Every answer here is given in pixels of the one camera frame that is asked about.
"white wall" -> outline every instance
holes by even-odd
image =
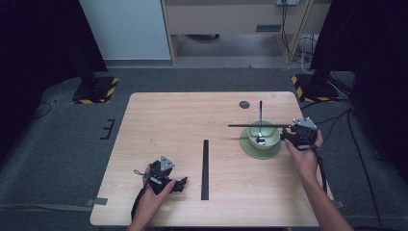
[[[80,0],[104,60],[170,60],[160,0]]]

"gray carpet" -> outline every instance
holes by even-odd
[[[109,103],[74,105],[71,97],[80,79],[74,78],[48,89],[35,117],[0,172],[0,204],[66,205],[88,209],[97,196],[123,114],[133,92],[144,91],[278,91],[294,92],[291,77],[300,69],[266,68],[140,68],[110,69],[119,78]],[[314,122],[339,116],[352,108],[348,101],[327,102],[303,110]],[[350,124],[366,163],[383,226],[408,230],[408,184],[390,163],[378,161],[358,117]],[[108,140],[103,128],[115,119]],[[321,150],[328,183],[341,200],[345,217],[353,226],[378,227],[368,182],[344,114],[318,124],[328,140]],[[2,209],[0,230],[98,230],[89,223],[90,212]],[[123,227],[103,227],[124,230]]]

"black ruler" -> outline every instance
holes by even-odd
[[[209,200],[208,140],[204,140],[204,146],[203,146],[203,172],[202,172],[202,180],[201,180],[201,200]]]

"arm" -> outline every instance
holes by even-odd
[[[284,140],[284,142],[293,156],[294,165],[299,174],[303,189],[309,198],[321,230],[353,230],[318,182],[316,176],[318,169],[316,154],[310,149],[299,151],[288,140]],[[320,131],[318,131],[318,138],[315,144],[319,147],[323,145]]]
[[[150,165],[147,166],[146,172],[149,172],[149,169]],[[167,196],[171,193],[174,183],[174,180],[168,183],[158,195],[154,194],[151,187],[147,187],[139,201],[135,217],[127,228],[127,231],[143,231],[147,227],[147,224],[153,219]]]

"black cable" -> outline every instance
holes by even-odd
[[[324,139],[324,141],[327,141],[327,140],[329,139],[330,134],[331,134],[331,132],[332,132],[332,130],[333,130],[333,127],[334,127],[334,125],[336,124],[337,120],[339,120],[339,118],[341,118],[342,116],[344,116],[344,114],[346,114],[347,112],[350,112],[350,111],[351,111],[351,109],[347,109],[345,112],[343,112],[343,113],[342,113],[341,115],[339,115],[339,116],[331,117],[331,118],[326,119],[325,121],[317,122],[317,123],[316,123],[316,124],[320,124],[320,123],[324,123],[324,122],[330,121],[330,120],[332,120],[332,119],[335,119],[334,122],[332,123],[332,125],[331,125],[331,127],[330,127],[330,130],[329,130],[329,133],[327,134],[327,137]]]
[[[315,153],[317,162],[319,165],[320,169],[320,175],[321,175],[321,183],[323,184],[323,190],[327,193],[327,179],[326,179],[326,172],[324,170],[324,165],[323,165],[323,158],[321,158],[319,154],[319,147],[315,145],[314,143],[310,143],[308,139],[306,139],[301,133],[297,133],[302,137],[310,146],[310,149]]]
[[[43,115],[38,115],[38,116],[33,116],[32,117],[32,119],[37,119],[37,118],[41,118],[41,117],[44,117],[44,116],[47,116],[50,112],[51,112],[51,104],[49,104],[49,103],[46,103],[46,102],[41,102],[40,104],[45,104],[45,105],[48,105],[48,111],[45,113],[45,114],[43,114]]]
[[[288,37],[286,36],[286,32],[285,32],[286,14],[288,12],[288,3],[286,1],[282,1],[282,3],[283,3],[283,7],[282,7],[281,39],[282,39],[282,42],[283,42],[283,44],[285,45],[285,47],[286,47],[286,49],[288,51],[289,61],[296,62],[296,63],[299,64],[299,62],[297,61],[298,59],[293,58],[293,53],[292,53],[291,49],[289,49]]]
[[[358,143],[357,143],[357,141],[356,141],[356,139],[355,139],[355,137],[354,137],[354,133],[353,133],[353,130],[352,130],[352,128],[351,128],[351,123],[350,123],[350,114],[351,114],[351,112],[352,112],[352,111],[350,110],[350,111],[348,112],[348,114],[347,114],[348,129],[350,130],[350,134],[351,134],[351,137],[353,138],[354,145],[355,145],[356,148],[357,148],[358,156],[359,156],[359,158],[360,158],[361,165],[363,166],[363,170],[364,170],[364,173],[365,173],[365,175],[366,175],[367,182],[368,182],[368,184],[369,184],[369,189],[370,189],[372,204],[373,204],[373,206],[374,206],[375,214],[376,214],[376,216],[377,216],[378,226],[382,229],[382,228],[383,228],[383,225],[382,225],[382,222],[381,222],[381,217],[380,217],[380,214],[379,214],[379,211],[378,211],[378,206],[377,206],[377,202],[376,202],[376,200],[375,200],[375,195],[374,195],[374,191],[373,191],[373,189],[372,189],[372,185],[371,185],[371,181],[370,181],[370,178],[369,178],[369,174],[368,174],[368,172],[367,172],[366,164],[364,163],[363,156],[361,155],[360,147],[359,147],[359,145],[358,145]]]
[[[316,104],[319,104],[319,103],[338,102],[338,101],[342,102],[342,101],[349,101],[349,100],[348,99],[332,99],[332,100],[317,101],[317,102],[313,102],[313,103],[310,103],[308,105],[305,105],[305,106],[301,107],[300,110],[303,110],[305,108],[309,108],[310,106],[313,106],[313,105],[316,105]]]

